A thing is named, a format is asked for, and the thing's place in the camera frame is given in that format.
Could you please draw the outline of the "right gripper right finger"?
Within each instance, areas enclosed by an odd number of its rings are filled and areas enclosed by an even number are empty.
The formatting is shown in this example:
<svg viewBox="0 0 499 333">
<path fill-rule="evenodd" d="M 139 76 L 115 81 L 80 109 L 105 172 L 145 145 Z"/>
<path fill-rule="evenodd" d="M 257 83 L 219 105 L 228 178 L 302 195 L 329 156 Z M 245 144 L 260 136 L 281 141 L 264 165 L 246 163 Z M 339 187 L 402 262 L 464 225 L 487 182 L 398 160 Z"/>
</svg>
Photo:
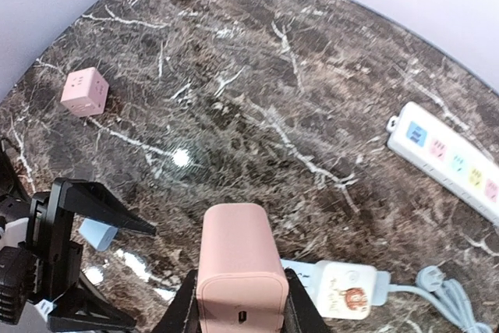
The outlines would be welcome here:
<svg viewBox="0 0 499 333">
<path fill-rule="evenodd" d="M 286 333 L 330 333 L 330 328 L 319 314 L 298 275 L 291 268 L 286 268 L 285 276 L 289 291 L 282 331 Z"/>
</svg>

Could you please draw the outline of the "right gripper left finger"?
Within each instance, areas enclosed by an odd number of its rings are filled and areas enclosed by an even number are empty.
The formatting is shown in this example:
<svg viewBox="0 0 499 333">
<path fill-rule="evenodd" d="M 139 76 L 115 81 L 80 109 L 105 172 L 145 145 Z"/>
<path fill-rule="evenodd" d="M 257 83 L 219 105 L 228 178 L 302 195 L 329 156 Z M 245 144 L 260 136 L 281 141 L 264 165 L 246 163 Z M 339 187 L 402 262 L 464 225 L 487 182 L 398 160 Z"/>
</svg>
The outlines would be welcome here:
<svg viewBox="0 0 499 333">
<path fill-rule="evenodd" d="M 200 314 L 196 300 L 197 270 L 191 270 L 152 333 L 199 333 Z"/>
</svg>

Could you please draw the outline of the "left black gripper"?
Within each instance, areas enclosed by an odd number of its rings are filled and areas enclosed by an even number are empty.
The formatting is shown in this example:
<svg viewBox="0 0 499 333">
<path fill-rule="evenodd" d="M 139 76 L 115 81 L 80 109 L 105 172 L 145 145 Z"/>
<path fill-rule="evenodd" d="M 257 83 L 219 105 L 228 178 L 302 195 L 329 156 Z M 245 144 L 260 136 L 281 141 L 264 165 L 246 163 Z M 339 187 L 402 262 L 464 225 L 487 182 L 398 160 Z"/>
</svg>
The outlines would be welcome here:
<svg viewBox="0 0 499 333">
<path fill-rule="evenodd" d="M 2 193 L 1 216 L 7 222 L 28 219 L 27 229 L 14 241 L 34 258 L 28 269 L 27 300 L 55 300 L 47 317 L 51 332 L 131 332 L 136 320 L 111 305 L 80 271 L 83 247 L 71 240 L 74 214 L 156 235 L 152 224 L 129 211 L 100 182 L 57 178 L 51 192 L 35 193 L 29 203 Z"/>
</svg>

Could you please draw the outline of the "blue plug adapter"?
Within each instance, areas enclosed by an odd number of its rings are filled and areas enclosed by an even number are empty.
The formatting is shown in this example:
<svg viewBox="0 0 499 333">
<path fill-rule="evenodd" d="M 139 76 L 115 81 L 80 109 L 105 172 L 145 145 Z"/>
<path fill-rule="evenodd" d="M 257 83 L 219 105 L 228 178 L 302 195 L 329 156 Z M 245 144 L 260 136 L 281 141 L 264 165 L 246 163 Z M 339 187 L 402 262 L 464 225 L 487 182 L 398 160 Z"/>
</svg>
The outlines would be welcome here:
<svg viewBox="0 0 499 333">
<path fill-rule="evenodd" d="M 85 218 L 79 228 L 80 235 L 99 252 L 106 251 L 118 229 L 105 223 Z"/>
</svg>

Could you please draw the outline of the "white cube socket adapter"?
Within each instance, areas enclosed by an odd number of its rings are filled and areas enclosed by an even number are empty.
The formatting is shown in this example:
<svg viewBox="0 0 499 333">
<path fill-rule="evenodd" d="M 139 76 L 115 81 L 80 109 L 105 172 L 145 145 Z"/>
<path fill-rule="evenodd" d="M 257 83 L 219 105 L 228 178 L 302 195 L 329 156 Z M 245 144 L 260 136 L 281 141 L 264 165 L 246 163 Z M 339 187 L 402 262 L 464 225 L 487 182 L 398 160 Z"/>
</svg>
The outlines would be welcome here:
<svg viewBox="0 0 499 333">
<path fill-rule="evenodd" d="M 310 298 L 326 319 L 363 320 L 370 314 L 375 267 L 321 260 L 314 265 Z"/>
</svg>

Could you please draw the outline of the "pink plug adapter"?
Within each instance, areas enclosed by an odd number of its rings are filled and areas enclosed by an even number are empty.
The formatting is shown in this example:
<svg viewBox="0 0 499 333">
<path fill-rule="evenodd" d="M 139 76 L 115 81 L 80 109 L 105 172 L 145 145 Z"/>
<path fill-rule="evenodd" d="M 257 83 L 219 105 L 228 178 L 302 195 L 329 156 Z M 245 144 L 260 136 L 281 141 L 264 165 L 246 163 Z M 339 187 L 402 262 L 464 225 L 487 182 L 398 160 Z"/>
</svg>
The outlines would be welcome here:
<svg viewBox="0 0 499 333">
<path fill-rule="evenodd" d="M 279 332 L 288 281 L 266 211 L 218 204 L 203 217 L 196 299 L 203 332 Z"/>
</svg>

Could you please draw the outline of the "pink cube socket adapter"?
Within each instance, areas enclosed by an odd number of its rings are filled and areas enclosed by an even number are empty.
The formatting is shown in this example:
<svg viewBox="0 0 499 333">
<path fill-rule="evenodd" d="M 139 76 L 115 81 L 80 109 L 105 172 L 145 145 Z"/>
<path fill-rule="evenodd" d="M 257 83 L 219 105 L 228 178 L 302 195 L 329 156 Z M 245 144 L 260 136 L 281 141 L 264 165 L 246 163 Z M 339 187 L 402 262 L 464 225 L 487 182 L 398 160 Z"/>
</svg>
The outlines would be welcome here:
<svg viewBox="0 0 499 333">
<path fill-rule="evenodd" d="M 109 85 L 95 67 L 71 72 L 66 79 L 60 102 L 76 117 L 104 112 Z"/>
</svg>

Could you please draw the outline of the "white colourful power strip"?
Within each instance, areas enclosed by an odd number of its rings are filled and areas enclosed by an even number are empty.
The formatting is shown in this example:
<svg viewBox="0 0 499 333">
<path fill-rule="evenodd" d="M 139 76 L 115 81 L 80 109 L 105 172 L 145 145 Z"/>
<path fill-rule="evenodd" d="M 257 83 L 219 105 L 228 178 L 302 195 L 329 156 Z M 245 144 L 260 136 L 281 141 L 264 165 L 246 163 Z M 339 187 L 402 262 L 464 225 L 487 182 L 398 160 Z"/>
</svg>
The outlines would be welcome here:
<svg viewBox="0 0 499 333">
<path fill-rule="evenodd" d="M 414 102 L 389 118 L 387 146 L 498 225 L 498 166 Z"/>
</svg>

